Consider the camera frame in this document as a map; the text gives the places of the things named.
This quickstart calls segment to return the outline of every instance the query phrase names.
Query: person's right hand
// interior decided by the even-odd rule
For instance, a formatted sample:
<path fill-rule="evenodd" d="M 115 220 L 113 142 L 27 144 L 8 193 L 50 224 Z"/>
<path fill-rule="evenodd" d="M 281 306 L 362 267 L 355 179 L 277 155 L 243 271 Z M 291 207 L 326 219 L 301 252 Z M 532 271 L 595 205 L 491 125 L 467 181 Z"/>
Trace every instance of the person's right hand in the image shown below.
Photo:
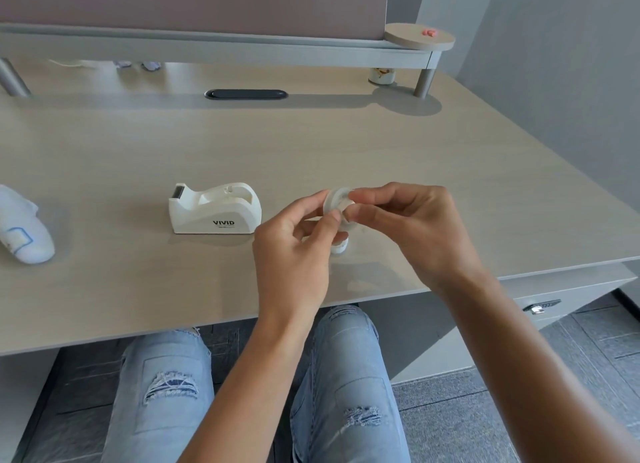
<path fill-rule="evenodd" d="M 345 217 L 386 234 L 420 280 L 442 292 L 487 275 L 451 194 L 443 186 L 388 183 L 357 188 Z"/>

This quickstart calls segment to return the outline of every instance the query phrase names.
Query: gray partition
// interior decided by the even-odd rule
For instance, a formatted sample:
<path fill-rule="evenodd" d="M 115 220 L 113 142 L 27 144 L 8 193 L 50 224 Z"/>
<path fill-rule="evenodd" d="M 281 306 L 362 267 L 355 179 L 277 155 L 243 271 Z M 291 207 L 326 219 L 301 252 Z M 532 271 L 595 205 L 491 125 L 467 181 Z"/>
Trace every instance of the gray partition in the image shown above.
<path fill-rule="evenodd" d="M 0 22 L 382 39 L 387 0 L 0 0 Z"/>

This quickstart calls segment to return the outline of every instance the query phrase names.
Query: drawer lock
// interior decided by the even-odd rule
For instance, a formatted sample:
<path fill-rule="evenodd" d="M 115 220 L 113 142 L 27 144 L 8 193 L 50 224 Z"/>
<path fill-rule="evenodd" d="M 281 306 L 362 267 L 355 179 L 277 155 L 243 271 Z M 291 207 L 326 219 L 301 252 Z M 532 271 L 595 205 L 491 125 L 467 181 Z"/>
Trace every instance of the drawer lock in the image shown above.
<path fill-rule="evenodd" d="M 545 301 L 544 303 L 534 303 L 533 305 L 529 305 L 526 308 L 523 308 L 523 311 L 530 311 L 532 314 L 542 314 L 545 312 L 545 308 L 551 308 L 551 306 L 556 306 L 562 300 L 551 300 Z"/>

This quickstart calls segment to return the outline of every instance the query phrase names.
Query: white tape dispenser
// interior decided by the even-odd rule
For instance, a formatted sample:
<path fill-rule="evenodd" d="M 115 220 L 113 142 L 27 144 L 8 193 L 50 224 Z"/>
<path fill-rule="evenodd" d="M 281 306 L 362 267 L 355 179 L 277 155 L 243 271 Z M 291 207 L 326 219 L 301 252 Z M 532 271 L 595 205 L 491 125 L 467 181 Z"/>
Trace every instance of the white tape dispenser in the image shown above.
<path fill-rule="evenodd" d="M 252 234 L 262 221 L 260 200 L 245 183 L 194 192 L 178 183 L 169 199 L 176 234 Z"/>

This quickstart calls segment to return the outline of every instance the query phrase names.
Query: forearm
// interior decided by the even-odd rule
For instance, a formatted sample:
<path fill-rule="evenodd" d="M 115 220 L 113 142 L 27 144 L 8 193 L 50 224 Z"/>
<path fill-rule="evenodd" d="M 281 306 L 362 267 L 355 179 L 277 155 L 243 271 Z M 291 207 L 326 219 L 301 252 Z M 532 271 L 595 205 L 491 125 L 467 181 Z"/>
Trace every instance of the forearm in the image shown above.
<path fill-rule="evenodd" d="M 490 275 L 440 293 L 524 461 L 638 461 L 599 406 Z"/>
<path fill-rule="evenodd" d="M 178 463 L 265 461 L 306 335 L 259 319 Z"/>

